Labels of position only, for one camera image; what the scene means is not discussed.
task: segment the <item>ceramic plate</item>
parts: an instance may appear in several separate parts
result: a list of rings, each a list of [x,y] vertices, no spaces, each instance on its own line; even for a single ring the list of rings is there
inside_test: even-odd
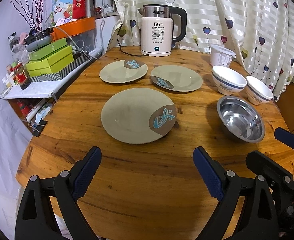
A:
[[[179,92],[194,91],[203,84],[203,79],[198,73],[176,65],[156,67],[152,70],[150,77],[160,87]]]
[[[108,64],[100,71],[99,77],[108,83],[126,83],[141,78],[147,71],[145,63],[131,58]]]
[[[165,136],[176,122],[169,97],[149,88],[132,88],[112,96],[101,120],[106,132],[118,141],[143,144]]]

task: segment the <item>white plastic tub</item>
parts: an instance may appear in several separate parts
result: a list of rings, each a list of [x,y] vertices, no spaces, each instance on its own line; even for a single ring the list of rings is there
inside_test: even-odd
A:
[[[233,51],[219,45],[210,44],[210,47],[210,64],[212,66],[229,67],[232,59],[236,57]]]

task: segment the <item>stainless steel bowl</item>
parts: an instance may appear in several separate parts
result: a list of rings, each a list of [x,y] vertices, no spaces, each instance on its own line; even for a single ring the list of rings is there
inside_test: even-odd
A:
[[[237,97],[222,97],[217,102],[217,111],[223,128],[236,140],[258,143],[265,136],[265,126],[257,111]]]

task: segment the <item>white shelf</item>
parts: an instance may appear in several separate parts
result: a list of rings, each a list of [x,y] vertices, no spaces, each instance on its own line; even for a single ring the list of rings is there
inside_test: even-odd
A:
[[[97,57],[100,53],[101,48],[96,48],[89,54],[92,57]],[[52,98],[62,88],[62,86],[66,84],[66,82],[70,80],[78,71],[83,69],[88,62],[89,60],[82,63],[70,72],[64,79],[59,81],[32,82],[25,90],[22,90],[19,85],[15,86],[3,99]]]

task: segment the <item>wooden table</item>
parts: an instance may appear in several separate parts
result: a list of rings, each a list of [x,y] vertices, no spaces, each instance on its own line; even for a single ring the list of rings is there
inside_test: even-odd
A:
[[[139,47],[125,51],[140,54]],[[209,65],[210,55],[174,49],[167,57],[139,58],[148,73],[130,84],[112,85],[99,78],[107,64],[129,58],[114,48],[87,68],[67,89],[47,116],[48,124],[39,138],[33,137],[21,160],[17,180],[26,186],[30,176],[54,177],[82,159],[91,146],[102,150],[103,159],[86,195],[78,205],[94,232],[112,240],[194,240],[211,216],[217,200],[212,198],[192,160],[193,150],[203,146],[225,169],[239,176],[254,177],[245,157],[259,150],[294,175],[294,150],[274,139],[274,129],[287,126],[273,102],[255,106],[262,116],[266,134],[258,144],[235,143],[220,127],[217,91]],[[159,65],[176,64],[197,71],[203,86],[191,93],[163,90],[150,80]],[[232,62],[231,68],[246,76]],[[100,114],[114,94],[137,87],[161,90],[177,108],[177,122],[167,136],[144,145],[119,142],[104,130]],[[246,98],[244,91],[238,95]],[[54,210],[60,214],[58,204]],[[239,201],[225,236],[230,236],[241,210]]]

